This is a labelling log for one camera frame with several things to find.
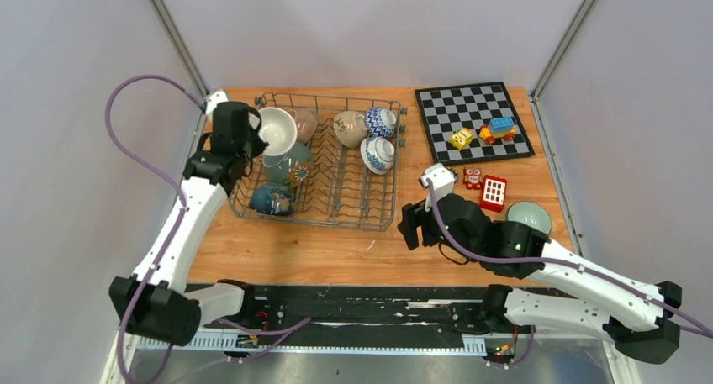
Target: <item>red lego brick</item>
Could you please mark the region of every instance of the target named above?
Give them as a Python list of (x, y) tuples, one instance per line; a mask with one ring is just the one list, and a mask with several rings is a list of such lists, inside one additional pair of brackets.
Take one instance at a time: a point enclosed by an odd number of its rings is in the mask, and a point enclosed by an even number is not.
[(480, 208), (502, 212), (505, 208), (505, 189), (508, 180), (496, 176), (483, 177), (483, 190), (480, 192)]

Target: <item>checkered board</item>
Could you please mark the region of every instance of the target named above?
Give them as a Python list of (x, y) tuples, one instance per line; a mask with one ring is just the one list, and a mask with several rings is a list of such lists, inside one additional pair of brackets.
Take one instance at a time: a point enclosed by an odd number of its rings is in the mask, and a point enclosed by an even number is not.
[[(448, 166), (535, 155), (503, 82), (416, 90), (416, 100), (434, 162)], [(515, 138), (488, 145), (478, 132), (489, 119), (502, 117), (513, 117)], [(458, 150), (448, 138), (461, 128), (473, 132), (473, 142)]]

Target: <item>gray floor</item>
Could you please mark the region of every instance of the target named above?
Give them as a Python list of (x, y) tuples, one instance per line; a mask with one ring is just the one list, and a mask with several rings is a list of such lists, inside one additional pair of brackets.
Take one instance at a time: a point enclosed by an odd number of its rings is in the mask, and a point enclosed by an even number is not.
[[(163, 351), (137, 352), (132, 371), (146, 381), (161, 362)], [(157, 383), (224, 358), (220, 352), (176, 350)], [(262, 359), (222, 363), (189, 377), (185, 384), (357, 384), (381, 383), (578, 383), (613, 384), (601, 342), (591, 339), (540, 339), (522, 366), (500, 371), (482, 359), (440, 356), (273, 354)]]

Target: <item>wire dish rack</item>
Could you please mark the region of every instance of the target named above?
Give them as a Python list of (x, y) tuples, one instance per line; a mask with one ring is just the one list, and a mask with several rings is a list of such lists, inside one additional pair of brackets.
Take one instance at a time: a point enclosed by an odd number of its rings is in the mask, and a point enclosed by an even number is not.
[[(406, 146), (406, 127), (401, 124), (401, 117), (406, 115), (407, 108), (395, 101), (276, 92), (256, 97), (255, 104), (258, 108), (317, 110), (320, 122), (307, 143), (314, 154), (314, 167), (293, 190), (294, 213), (274, 216), (248, 206), (252, 193), (267, 183), (262, 158), (255, 159), (252, 173), (243, 177), (230, 194), (230, 207), (238, 218), (374, 231), (384, 231), (393, 222), (399, 149)], [(365, 113), (371, 107), (389, 108), (397, 119), (392, 138), (396, 148), (393, 167), (383, 176), (367, 169), (358, 148), (342, 145), (332, 126), (334, 117), (342, 111)]]

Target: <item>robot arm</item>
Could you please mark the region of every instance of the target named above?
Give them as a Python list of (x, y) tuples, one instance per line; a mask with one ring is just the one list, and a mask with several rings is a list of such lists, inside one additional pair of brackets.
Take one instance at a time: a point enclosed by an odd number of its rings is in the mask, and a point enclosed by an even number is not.
[[(267, 144), (257, 137), (260, 114), (247, 104), (230, 102), (217, 91), (206, 100), (206, 114), (213, 120), (210, 150), (199, 147), (187, 161), (181, 189), (187, 205), (184, 219), (166, 248), (160, 264), (156, 254), (177, 220), (182, 204), (177, 199), (149, 253), (129, 278), (115, 277), (109, 296), (121, 318), (149, 269), (154, 273), (131, 314), (127, 332), (174, 345), (186, 345), (202, 325), (215, 319), (252, 313), (252, 287), (238, 281), (219, 281), (196, 292), (184, 293), (187, 276), (198, 247), (215, 214), (235, 184), (245, 175), (252, 159)], [(250, 117), (257, 117), (251, 127)]]
[[(545, 283), (577, 297), (536, 296), (492, 285), (483, 300), (480, 318), (510, 327), (543, 325), (573, 329), (612, 342), (625, 355), (648, 363), (663, 363), (678, 348), (679, 326), (669, 320), (669, 312), (651, 303), (655, 299), (680, 307), (678, 285), (634, 281), (583, 259), (524, 224), (491, 222), (476, 203), (452, 193), (453, 180), (453, 175), (440, 164), (430, 167), (421, 176), (421, 185), (432, 184), (434, 197), (429, 194), (421, 203), (402, 208), (399, 231), (410, 249), (419, 246), (416, 229), (421, 227), (423, 245), (443, 244), (457, 250), (436, 222), (432, 207), (437, 206), (448, 233), (470, 253), (491, 260), (523, 260), (507, 264), (481, 261), (483, 268), (499, 276)], [(533, 258), (540, 261), (525, 260)], [(574, 263), (579, 269), (559, 265), (554, 260)], [(609, 280), (585, 273), (587, 270), (598, 271)], [(631, 285), (647, 297), (639, 298), (610, 280)]]

